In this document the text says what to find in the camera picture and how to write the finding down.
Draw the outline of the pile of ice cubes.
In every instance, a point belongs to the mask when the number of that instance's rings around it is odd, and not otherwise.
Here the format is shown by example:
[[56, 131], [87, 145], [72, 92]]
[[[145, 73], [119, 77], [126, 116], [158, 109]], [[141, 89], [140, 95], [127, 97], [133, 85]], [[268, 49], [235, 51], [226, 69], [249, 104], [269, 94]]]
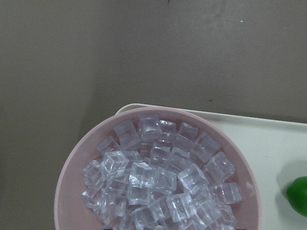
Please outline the pile of ice cubes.
[[233, 230], [242, 200], [221, 144], [186, 122], [141, 115], [114, 127], [84, 169], [81, 197], [104, 228]]

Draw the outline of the pink bowl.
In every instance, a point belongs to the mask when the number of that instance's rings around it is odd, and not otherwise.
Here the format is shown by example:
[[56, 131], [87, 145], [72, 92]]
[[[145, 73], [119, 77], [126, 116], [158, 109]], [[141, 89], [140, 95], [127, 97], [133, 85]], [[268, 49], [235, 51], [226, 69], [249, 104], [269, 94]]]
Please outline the pink bowl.
[[236, 167], [233, 179], [238, 184], [243, 197], [242, 202], [233, 207], [233, 213], [238, 220], [237, 229], [262, 229], [260, 192], [251, 166], [228, 135], [213, 124], [212, 119], [218, 118], [219, 115], [141, 104], [128, 104], [122, 107], [115, 115], [91, 129], [71, 151], [60, 173], [55, 192], [55, 228], [57, 230], [101, 230], [103, 228], [102, 223], [82, 201], [81, 193], [85, 190], [82, 169], [99, 156], [96, 146], [104, 138], [115, 133], [113, 126], [126, 120], [131, 120], [136, 125], [139, 116], [148, 112], [157, 113], [162, 119], [172, 120], [177, 124], [185, 121], [198, 127], [200, 131], [207, 132], [221, 143], [223, 152]]

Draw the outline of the cream plastic tray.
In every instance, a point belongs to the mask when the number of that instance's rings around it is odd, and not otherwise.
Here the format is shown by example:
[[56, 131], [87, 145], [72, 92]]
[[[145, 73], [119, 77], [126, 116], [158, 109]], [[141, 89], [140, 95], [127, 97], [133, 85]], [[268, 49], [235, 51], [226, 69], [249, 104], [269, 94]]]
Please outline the cream plastic tray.
[[305, 230], [307, 219], [288, 202], [286, 190], [307, 174], [305, 123], [190, 110], [226, 134], [243, 153], [260, 193], [260, 229]]

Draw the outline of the green lime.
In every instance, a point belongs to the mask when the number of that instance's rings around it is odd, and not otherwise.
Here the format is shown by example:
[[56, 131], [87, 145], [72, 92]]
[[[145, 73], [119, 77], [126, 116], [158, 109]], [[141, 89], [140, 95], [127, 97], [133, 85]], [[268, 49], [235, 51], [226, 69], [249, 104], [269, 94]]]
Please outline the green lime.
[[288, 202], [297, 213], [307, 216], [307, 177], [295, 179], [287, 188]]

